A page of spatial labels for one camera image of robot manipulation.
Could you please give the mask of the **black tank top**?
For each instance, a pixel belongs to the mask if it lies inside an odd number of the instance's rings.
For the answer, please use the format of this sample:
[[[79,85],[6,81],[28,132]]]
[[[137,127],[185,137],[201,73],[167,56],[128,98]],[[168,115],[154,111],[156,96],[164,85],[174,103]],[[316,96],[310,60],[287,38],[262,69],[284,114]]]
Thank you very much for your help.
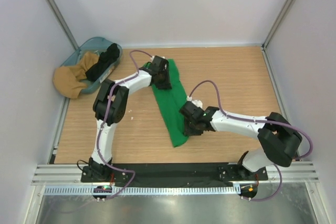
[[[120,55],[120,49],[116,43],[112,43],[105,52],[99,55],[98,62],[86,71],[89,81],[97,81],[101,75],[116,62]]]

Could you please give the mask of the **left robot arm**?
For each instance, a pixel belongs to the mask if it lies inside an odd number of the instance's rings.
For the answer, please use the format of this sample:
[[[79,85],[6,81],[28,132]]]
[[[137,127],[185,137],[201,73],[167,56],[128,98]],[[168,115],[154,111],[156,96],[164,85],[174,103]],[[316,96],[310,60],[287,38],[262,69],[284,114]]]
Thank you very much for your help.
[[[129,95],[149,86],[171,90],[169,61],[152,57],[144,67],[120,80],[105,80],[96,96],[93,111],[97,123],[94,150],[82,169],[81,181],[107,182],[113,174],[112,145],[118,123],[123,119]]]

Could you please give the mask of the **green tank top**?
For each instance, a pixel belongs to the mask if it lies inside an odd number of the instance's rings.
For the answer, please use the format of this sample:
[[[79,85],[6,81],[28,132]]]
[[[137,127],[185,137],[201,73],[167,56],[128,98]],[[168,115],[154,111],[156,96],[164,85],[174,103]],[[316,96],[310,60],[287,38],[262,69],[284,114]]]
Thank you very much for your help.
[[[172,88],[170,90],[159,90],[156,86],[152,86],[152,90],[172,146],[179,147],[188,140],[188,137],[184,135],[184,117],[179,112],[186,102],[186,92],[180,81],[180,73],[175,61],[169,59],[168,62]]]

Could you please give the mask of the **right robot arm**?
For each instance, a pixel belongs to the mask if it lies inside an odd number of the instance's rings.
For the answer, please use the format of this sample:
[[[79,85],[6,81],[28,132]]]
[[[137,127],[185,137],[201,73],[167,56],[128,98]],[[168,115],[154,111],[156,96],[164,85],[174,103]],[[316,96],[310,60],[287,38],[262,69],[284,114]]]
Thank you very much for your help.
[[[289,167],[302,142],[298,130],[279,113],[269,116],[247,116],[223,112],[209,106],[205,110],[192,101],[187,101],[179,112],[184,118],[184,135],[202,135],[205,131],[231,132],[259,141],[261,147],[246,151],[237,162],[234,171],[242,180],[252,179],[261,169],[275,164]]]

